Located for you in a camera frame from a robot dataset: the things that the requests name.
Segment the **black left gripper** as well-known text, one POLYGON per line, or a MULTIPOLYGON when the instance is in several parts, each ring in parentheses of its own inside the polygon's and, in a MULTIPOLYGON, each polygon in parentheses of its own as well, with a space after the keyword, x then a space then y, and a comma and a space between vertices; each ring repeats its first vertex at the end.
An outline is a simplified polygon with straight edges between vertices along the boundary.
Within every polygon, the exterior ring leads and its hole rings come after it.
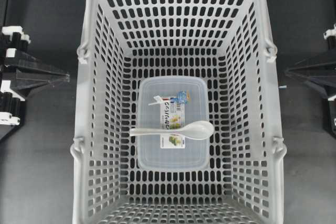
POLYGON ((25 101, 33 94, 70 80, 69 73, 46 64, 20 50, 26 50, 29 36, 20 26, 1 27, 1 140, 24 125, 25 101), (54 80, 16 80, 19 70, 64 77, 54 80))

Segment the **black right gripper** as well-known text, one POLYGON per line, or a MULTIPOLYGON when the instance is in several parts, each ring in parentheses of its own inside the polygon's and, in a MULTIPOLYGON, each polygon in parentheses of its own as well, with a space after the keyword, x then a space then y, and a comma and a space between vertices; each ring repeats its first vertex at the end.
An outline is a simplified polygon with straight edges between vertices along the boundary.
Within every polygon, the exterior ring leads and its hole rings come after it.
POLYGON ((323 34, 328 43, 328 56, 316 56, 295 63, 285 70, 288 77, 304 84, 328 99, 331 132, 335 133, 335 24, 323 34), (328 89, 314 82, 330 82, 328 89))

